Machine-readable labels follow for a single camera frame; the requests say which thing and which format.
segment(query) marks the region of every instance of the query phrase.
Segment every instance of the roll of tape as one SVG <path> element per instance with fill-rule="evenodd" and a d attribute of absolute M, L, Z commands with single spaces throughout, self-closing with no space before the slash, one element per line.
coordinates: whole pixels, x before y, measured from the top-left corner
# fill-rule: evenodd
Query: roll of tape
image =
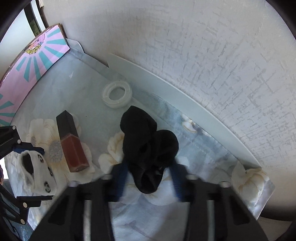
<path fill-rule="evenodd" d="M 110 93 L 116 88 L 123 88 L 124 95 L 118 100 L 111 100 Z M 127 105 L 131 101 L 132 96 L 133 96 L 133 92 L 131 90 L 130 85 L 127 82 L 122 80 L 114 81 L 108 84 L 107 86 L 105 86 L 102 92 L 103 101 L 107 106 L 113 109 L 121 108 Z"/>

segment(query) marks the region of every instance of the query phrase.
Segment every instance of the textured wallpaper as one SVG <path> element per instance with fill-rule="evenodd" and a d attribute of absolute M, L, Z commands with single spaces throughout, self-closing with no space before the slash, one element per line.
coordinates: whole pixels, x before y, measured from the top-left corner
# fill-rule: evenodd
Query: textured wallpaper
<path fill-rule="evenodd" d="M 44 0 L 48 23 L 105 63 L 115 53 L 212 112 L 296 210 L 296 40 L 264 0 Z"/>

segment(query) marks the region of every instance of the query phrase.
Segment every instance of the red lip gloss bottle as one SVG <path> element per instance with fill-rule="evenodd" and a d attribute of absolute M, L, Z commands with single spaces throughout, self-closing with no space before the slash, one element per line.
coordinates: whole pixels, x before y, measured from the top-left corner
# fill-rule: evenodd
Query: red lip gloss bottle
<path fill-rule="evenodd" d="M 89 167 L 82 149 L 73 116 L 66 110 L 57 116 L 59 137 L 70 172 L 80 172 Z"/>

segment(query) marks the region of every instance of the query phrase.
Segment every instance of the pink and teal striped box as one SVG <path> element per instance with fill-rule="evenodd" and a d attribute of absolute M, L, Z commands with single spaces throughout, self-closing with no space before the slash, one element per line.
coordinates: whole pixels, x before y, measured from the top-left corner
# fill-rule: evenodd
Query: pink and teal striped box
<path fill-rule="evenodd" d="M 0 126 L 10 125 L 30 90 L 69 49 L 57 24 L 39 34 L 17 56 L 0 82 Z"/>

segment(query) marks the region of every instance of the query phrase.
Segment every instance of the black cap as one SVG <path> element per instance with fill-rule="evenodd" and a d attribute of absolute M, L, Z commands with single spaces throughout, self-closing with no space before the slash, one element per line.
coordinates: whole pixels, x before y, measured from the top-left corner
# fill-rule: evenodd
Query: black cap
<path fill-rule="evenodd" d="M 73 134 L 74 136 L 79 137 L 73 116 L 66 110 L 57 116 L 57 128 L 61 140 L 68 134 Z"/>

